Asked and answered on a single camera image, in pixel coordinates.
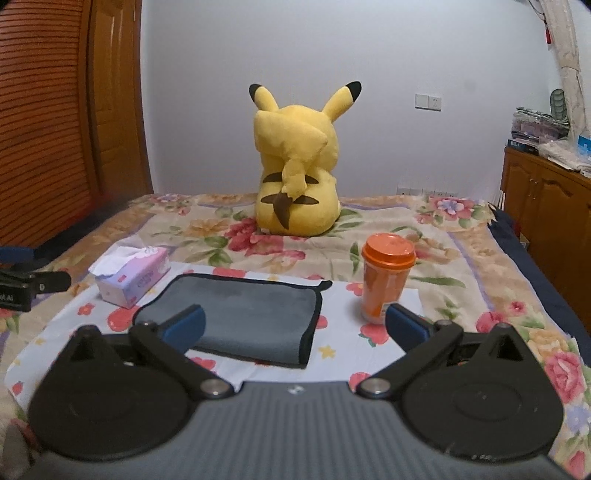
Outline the purple and grey towel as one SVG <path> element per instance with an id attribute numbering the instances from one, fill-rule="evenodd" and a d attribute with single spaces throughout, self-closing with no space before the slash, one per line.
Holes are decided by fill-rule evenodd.
<path id="1" fill-rule="evenodd" d="M 230 358 L 304 368 L 311 356 L 324 280 L 297 285 L 212 274 L 174 278 L 133 322 L 158 325 L 195 304 L 204 311 L 204 334 L 192 347 Z"/>

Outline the wooden sideboard cabinet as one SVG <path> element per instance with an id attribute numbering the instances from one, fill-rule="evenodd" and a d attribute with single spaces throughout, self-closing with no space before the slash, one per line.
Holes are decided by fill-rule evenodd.
<path id="1" fill-rule="evenodd" d="M 590 327 L 590 180 L 555 163 L 505 149 L 504 211 L 535 264 Z"/>

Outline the yellow Pikachu plush toy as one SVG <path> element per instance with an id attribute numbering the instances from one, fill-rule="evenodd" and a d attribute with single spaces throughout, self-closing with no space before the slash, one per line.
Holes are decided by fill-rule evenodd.
<path id="1" fill-rule="evenodd" d="M 315 110 L 303 105 L 280 107 L 266 87 L 249 86 L 257 108 L 254 145 L 263 166 L 256 197 L 260 230 L 311 237 L 334 226 L 341 215 L 337 180 L 332 176 L 339 159 L 334 123 L 361 92 L 362 83 L 353 81 Z"/>

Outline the white strawberry print sheet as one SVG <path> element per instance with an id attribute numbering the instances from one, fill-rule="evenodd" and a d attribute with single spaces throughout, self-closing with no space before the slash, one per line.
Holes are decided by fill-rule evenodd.
<path id="1" fill-rule="evenodd" d="M 335 281 L 322 294 L 321 316 L 304 369 L 266 366 L 201 350 L 190 350 L 186 355 L 235 387 L 245 381 L 346 381 L 356 386 L 404 354 L 384 327 L 363 321 L 361 290 L 358 283 Z M 93 324 L 103 333 L 123 333 L 133 314 L 104 302 L 96 286 L 76 296 L 49 296 L 20 318 L 24 343 L 3 356 L 4 393 L 26 409 L 37 385 L 78 327 Z"/>

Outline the wooden slatted wardrobe door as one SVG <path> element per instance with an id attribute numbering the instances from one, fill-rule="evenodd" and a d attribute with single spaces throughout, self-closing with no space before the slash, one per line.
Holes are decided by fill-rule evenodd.
<path id="1" fill-rule="evenodd" d="M 137 1 L 1 5 L 1 242 L 150 193 Z"/>

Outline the stack of folded fabrics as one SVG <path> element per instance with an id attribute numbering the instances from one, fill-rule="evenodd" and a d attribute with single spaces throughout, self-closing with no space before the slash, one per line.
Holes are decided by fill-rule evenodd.
<path id="1" fill-rule="evenodd" d="M 569 136 L 568 121 L 556 120 L 549 114 L 518 107 L 513 114 L 511 136 L 532 144 L 562 140 Z"/>

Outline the floral bed quilt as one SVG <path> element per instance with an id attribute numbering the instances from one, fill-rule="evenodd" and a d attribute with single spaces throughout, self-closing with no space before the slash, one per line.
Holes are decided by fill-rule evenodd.
<path id="1" fill-rule="evenodd" d="M 552 458 L 578 479 L 590 472 L 590 339 L 541 279 L 502 213 L 483 201 L 424 197 L 346 200 L 328 234 L 311 239 L 256 230 L 249 195 L 146 195 L 52 261 L 73 280 L 65 293 L 94 286 L 89 266 L 113 243 L 130 236 L 169 251 L 172 275 L 214 273 L 270 281 L 358 283 L 362 247 L 377 232 L 411 240 L 418 260 L 404 304 L 430 321 L 451 320 L 469 332 L 514 326 L 548 373 L 565 407 Z M 3 356 L 23 345 L 20 318 L 1 314 L 1 421 L 24 418 L 3 391 Z"/>

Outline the tissue box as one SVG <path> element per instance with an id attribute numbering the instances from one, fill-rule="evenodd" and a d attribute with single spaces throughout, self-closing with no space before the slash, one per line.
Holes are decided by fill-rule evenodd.
<path id="1" fill-rule="evenodd" d="M 89 272 L 105 302 L 130 309 L 169 268 L 166 248 L 114 245 L 89 267 Z"/>

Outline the floral curtain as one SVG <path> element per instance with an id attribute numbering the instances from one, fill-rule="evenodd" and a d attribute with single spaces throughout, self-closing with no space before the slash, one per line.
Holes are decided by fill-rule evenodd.
<path id="1" fill-rule="evenodd" d="M 589 132 L 575 24 L 566 0 L 540 0 L 554 45 L 570 122 L 569 138 L 576 142 Z"/>

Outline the white wall switch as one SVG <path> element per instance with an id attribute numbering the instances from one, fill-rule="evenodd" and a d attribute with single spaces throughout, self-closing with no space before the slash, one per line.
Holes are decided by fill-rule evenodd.
<path id="1" fill-rule="evenodd" d="M 415 108 L 421 110 L 441 111 L 442 98 L 426 94 L 416 94 Z"/>

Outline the orange plastic cup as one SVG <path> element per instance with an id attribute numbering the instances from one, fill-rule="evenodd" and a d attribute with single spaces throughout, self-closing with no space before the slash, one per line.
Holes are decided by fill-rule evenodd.
<path id="1" fill-rule="evenodd" d="M 362 248 L 362 315 L 374 324 L 385 322 L 389 306 L 399 301 L 415 266 L 415 244 L 394 233 L 370 235 Z"/>

